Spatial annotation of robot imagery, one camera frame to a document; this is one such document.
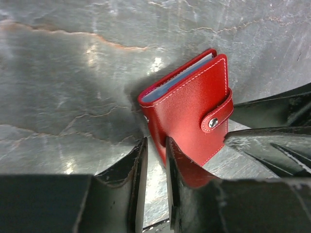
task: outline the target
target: concrete floor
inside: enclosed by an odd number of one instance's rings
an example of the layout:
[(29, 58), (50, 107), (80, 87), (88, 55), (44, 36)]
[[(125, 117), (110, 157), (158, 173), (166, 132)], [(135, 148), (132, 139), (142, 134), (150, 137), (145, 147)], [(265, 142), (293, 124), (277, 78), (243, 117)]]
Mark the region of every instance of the concrete floor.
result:
[[(235, 103), (309, 83), (310, 31), (309, 0), (0, 0), (0, 173), (103, 171), (149, 136), (137, 95), (210, 47)], [(168, 217), (149, 141), (145, 226)], [(228, 148), (205, 168), (273, 176)]]

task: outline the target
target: wallet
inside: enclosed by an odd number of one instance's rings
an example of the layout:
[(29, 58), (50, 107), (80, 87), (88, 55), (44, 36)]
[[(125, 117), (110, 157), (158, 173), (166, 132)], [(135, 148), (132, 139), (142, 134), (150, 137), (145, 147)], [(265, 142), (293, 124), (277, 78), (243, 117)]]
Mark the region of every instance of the wallet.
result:
[(224, 146), (233, 112), (227, 57), (208, 49), (142, 91), (138, 102), (164, 165), (169, 136), (203, 166)]

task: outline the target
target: gray surface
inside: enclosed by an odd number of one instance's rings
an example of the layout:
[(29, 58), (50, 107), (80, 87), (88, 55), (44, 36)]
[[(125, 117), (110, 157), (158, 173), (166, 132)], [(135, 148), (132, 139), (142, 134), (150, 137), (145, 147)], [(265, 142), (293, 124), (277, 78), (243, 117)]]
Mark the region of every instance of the gray surface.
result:
[[(1, 0), (0, 20), (1, 173), (103, 171), (149, 135), (139, 92), (210, 47), (235, 103), (310, 82), (309, 0)], [(168, 217), (149, 152), (145, 226)], [(271, 177), (228, 149), (205, 168)]]

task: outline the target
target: card holder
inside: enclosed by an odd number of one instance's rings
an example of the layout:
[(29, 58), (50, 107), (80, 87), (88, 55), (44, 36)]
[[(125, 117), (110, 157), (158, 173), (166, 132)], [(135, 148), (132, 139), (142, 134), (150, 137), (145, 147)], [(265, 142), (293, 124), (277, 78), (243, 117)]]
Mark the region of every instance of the card holder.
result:
[[(175, 83), (157, 99), (146, 101), (152, 91), (212, 54), (212, 60)], [(165, 164), (166, 137), (203, 166), (223, 146), (228, 118), (233, 112), (228, 86), (227, 57), (209, 49), (148, 87), (138, 97), (159, 155)]]

